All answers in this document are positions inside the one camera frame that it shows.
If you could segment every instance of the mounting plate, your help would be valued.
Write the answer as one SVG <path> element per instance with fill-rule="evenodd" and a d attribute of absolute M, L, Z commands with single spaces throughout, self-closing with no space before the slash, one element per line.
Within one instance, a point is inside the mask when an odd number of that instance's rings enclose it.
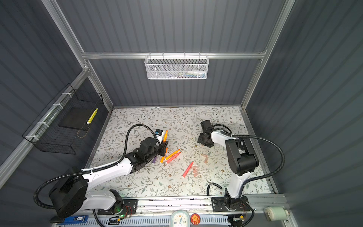
<path fill-rule="evenodd" d="M 123 202 L 126 206 L 131 207 L 131 214 L 136 213 L 137 202 L 138 202 L 137 199 L 124 199 Z M 126 214 L 126 209 L 123 209 L 120 214 Z M 113 215 L 113 214 L 111 213 L 111 209 L 109 210 L 98 209 L 97 215 Z"/>
<path fill-rule="evenodd" d="M 246 196 L 242 196 L 242 199 L 249 204 L 248 198 Z M 212 207 L 213 212 L 229 212 L 231 210 L 228 210 L 227 207 L 224 204 L 224 198 L 223 197 L 212 197 Z M 233 211 L 250 211 L 248 207 L 245 207 L 243 205 L 240 205 L 236 208 L 236 210 Z"/>

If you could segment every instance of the round sticker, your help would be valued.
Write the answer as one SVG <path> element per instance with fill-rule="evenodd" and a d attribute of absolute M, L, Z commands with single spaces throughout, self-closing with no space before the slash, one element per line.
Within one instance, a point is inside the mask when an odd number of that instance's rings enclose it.
<path fill-rule="evenodd" d="M 198 214 L 192 214 L 190 221 L 193 225 L 197 225 L 200 223 L 200 216 Z"/>

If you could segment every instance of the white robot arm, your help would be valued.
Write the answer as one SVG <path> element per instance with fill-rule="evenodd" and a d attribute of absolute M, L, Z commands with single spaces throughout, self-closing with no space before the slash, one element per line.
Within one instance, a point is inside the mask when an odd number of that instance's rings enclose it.
<path fill-rule="evenodd" d="M 203 133 L 199 135 L 198 143 L 207 147 L 215 143 L 226 148 L 228 164 L 232 170 L 232 177 L 225 192 L 226 207 L 233 208 L 240 204 L 243 195 L 243 182 L 250 176 L 259 162 L 250 139 L 233 137 L 233 134 L 223 133 L 221 129 L 214 128 L 209 120 L 201 123 Z"/>
<path fill-rule="evenodd" d="M 59 178 L 50 190 L 49 197 L 60 218 L 66 218 L 79 210 L 104 209 L 117 214 L 123 207 L 123 200 L 116 190 L 95 191 L 95 186 L 113 178 L 127 175 L 145 167 L 157 155 L 165 156 L 168 141 L 162 141 L 165 131 L 157 129 L 156 138 L 145 138 L 140 147 L 125 155 L 119 161 L 102 166 L 82 169 L 85 174 Z M 66 174 L 78 173 L 71 169 Z"/>

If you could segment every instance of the white roller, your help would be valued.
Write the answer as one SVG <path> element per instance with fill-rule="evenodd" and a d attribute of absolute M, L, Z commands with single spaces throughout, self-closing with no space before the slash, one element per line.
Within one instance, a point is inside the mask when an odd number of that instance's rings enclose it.
<path fill-rule="evenodd" d="M 271 221 L 285 220 L 289 212 L 282 207 L 267 207 L 267 214 Z"/>

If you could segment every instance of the aluminum frame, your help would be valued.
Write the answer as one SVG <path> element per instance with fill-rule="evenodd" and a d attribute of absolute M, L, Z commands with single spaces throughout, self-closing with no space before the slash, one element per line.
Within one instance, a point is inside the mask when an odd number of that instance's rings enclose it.
<path fill-rule="evenodd" d="M 74 89 L 79 88 L 79 86 L 83 83 L 83 81 L 87 78 L 89 74 L 90 71 L 88 70 L 88 68 L 83 69 L 75 78 L 75 80 L 71 83 L 71 86 L 68 86 L 64 93 L 61 94 L 54 103 L 60 103 L 64 99 L 64 97 L 68 95 L 65 93 L 69 93 L 72 90 L 72 87 Z M 44 121 L 55 108 L 56 106 L 52 105 L 39 121 Z M 29 135 L 33 135 L 39 129 L 39 127 L 40 124 L 36 124 L 29 132 Z M 0 166 L 0 189 L 33 147 L 34 145 L 32 143 L 30 143 L 26 139 L 23 139 L 20 144 L 15 148 L 15 150 L 10 154 L 10 156 L 3 162 L 3 164 Z"/>
<path fill-rule="evenodd" d="M 169 197 L 135 197 L 138 207 L 135 215 L 164 216 L 171 215 L 176 210 L 187 210 L 198 214 L 240 214 L 240 211 L 213 212 L 212 197 L 220 196 L 169 196 Z M 248 194 L 248 201 L 256 213 L 264 213 L 268 206 L 281 206 L 289 210 L 284 194 Z M 75 215 L 89 215 L 92 211 L 79 211 Z"/>
<path fill-rule="evenodd" d="M 91 70 L 92 74 L 88 78 L 91 81 L 96 92 L 102 94 L 103 102 L 108 111 L 111 111 L 113 109 L 113 103 L 111 101 L 111 98 L 107 94 L 91 63 L 82 57 L 82 53 L 84 52 L 84 50 L 79 43 L 76 35 L 74 34 L 72 28 L 70 27 L 66 17 L 62 13 L 62 10 L 60 9 L 57 1 L 42 0 L 42 2 L 48 13 L 52 17 L 54 23 L 57 25 L 59 31 L 62 33 L 64 39 L 68 43 L 79 64 L 82 66 L 82 68 L 89 68 Z"/>
<path fill-rule="evenodd" d="M 286 20 L 291 12 L 291 9 L 292 9 L 294 3 L 295 3 L 295 0 L 286 0 L 284 3 L 284 6 L 277 19 L 277 22 L 275 24 L 271 37 L 267 43 L 265 57 L 258 64 L 256 71 L 253 74 L 252 79 L 250 81 L 250 84 L 248 85 L 246 94 L 243 97 L 243 100 L 241 103 L 241 106 L 243 109 L 246 109 L 248 102 L 250 101 L 250 99 L 252 97 L 252 94 L 257 86 L 258 81 L 260 80 L 262 73 L 264 72 L 265 66 L 271 56 L 271 53 L 276 45 L 278 37 L 280 36 L 282 28 L 284 27 L 284 25 L 286 23 Z"/>
<path fill-rule="evenodd" d="M 82 53 L 84 59 L 145 59 L 150 55 L 151 58 L 200 58 L 209 57 L 209 59 L 263 59 L 265 52 L 236 52 L 236 53 L 196 53 L 196 52 L 180 52 L 180 53 L 164 53 L 164 52 L 85 52 Z"/>
<path fill-rule="evenodd" d="M 253 130 L 252 124 L 251 124 L 251 122 L 250 122 L 250 120 L 249 120 L 249 118 L 248 118 L 248 115 L 247 115 L 246 110 L 244 110 L 244 109 L 242 109 L 242 108 L 241 108 L 241 109 L 240 109 L 240 111 L 241 111 L 242 119 L 243 119 L 243 121 L 245 122 L 245 125 L 246 125 L 246 128 L 247 128 L 247 131 L 248 131 L 248 134 L 249 134 L 249 135 L 256 135 L 256 134 L 254 133 L 254 130 Z M 262 153 L 262 150 L 261 150 L 260 144 L 258 143 L 258 140 L 256 140 L 256 139 L 251 139 L 251 142 L 252 142 L 253 148 L 254 148 L 254 150 L 255 150 L 255 152 L 256 152 L 256 154 L 257 154 L 257 157 L 258 157 L 258 160 L 259 160 L 259 162 L 260 162 L 260 165 L 261 165 L 262 171 L 264 172 L 264 174 L 268 174 L 268 173 L 270 173 L 270 169 L 269 169 L 269 167 L 268 167 L 268 165 L 267 165 L 267 162 L 266 162 L 266 159 L 265 159 L 265 157 L 264 157 L 264 154 Z M 274 193 L 278 193 L 278 190 L 277 190 L 277 187 L 276 187 L 276 184 L 275 184 L 275 182 L 274 182 L 273 178 L 272 178 L 272 177 L 268 177 L 267 179 L 268 179 L 268 180 L 270 181 L 270 183 L 271 183 L 271 186 L 272 186 L 272 190 L 273 190 L 273 192 L 274 192 Z"/>

